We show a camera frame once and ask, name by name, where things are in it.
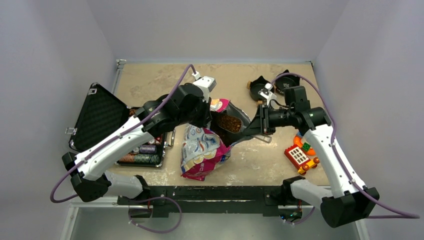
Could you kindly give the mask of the clear plastic scoop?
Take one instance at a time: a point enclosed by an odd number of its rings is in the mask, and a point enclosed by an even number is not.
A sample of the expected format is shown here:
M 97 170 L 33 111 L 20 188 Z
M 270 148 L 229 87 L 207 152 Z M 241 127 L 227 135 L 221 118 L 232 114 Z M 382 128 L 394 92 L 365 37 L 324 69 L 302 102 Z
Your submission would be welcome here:
M 239 136 L 243 135 L 243 122 L 240 118 L 228 115 L 226 113 L 219 113 L 215 121 L 221 129 L 231 134 Z M 248 134 L 247 136 L 250 136 L 267 144 L 271 143 L 273 140 L 271 136 L 267 136 L 264 134 Z

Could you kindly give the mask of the pink pet food bag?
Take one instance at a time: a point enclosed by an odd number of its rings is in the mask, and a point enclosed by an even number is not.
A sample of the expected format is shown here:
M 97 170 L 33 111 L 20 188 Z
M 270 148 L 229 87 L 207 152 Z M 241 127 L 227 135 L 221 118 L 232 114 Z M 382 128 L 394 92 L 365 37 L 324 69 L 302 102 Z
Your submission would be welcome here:
M 216 119 L 219 113 L 241 119 L 243 129 L 251 121 L 249 116 L 230 100 L 213 99 L 210 106 L 212 120 L 209 125 L 199 128 L 188 124 L 184 130 L 180 161 L 183 178 L 204 181 L 207 175 L 229 159 L 235 145 L 246 141 L 240 140 L 236 134 L 217 125 Z

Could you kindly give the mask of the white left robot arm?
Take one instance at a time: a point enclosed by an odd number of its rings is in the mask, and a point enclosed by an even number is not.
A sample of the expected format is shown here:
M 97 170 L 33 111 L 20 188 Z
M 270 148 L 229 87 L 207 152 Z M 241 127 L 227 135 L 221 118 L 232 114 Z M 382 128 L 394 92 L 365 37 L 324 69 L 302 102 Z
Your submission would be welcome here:
M 206 77 L 174 88 L 173 93 L 147 101 L 119 129 L 90 149 L 63 156 L 71 165 L 70 181 L 83 202 L 106 195 L 123 196 L 138 205 L 146 203 L 149 191 L 141 176 L 127 176 L 108 169 L 134 148 L 175 127 L 191 124 L 204 128 L 212 119 L 210 93 L 216 83 Z

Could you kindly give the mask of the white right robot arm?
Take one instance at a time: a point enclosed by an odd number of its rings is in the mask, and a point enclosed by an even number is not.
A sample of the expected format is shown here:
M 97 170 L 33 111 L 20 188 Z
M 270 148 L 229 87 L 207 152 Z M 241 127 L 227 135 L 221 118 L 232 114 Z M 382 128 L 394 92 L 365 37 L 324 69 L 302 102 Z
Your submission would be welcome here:
M 285 89 L 286 106 L 276 108 L 278 102 L 271 87 L 268 83 L 258 92 L 265 100 L 242 134 L 269 136 L 277 127 L 294 127 L 314 149 L 330 184 L 330 189 L 325 189 L 303 176 L 291 177 L 270 194 L 271 199 L 281 205 L 305 201 L 320 210 L 332 228 L 368 218 L 380 194 L 376 188 L 367 187 L 350 165 L 333 135 L 335 125 L 329 115 L 322 107 L 311 107 L 304 86 Z

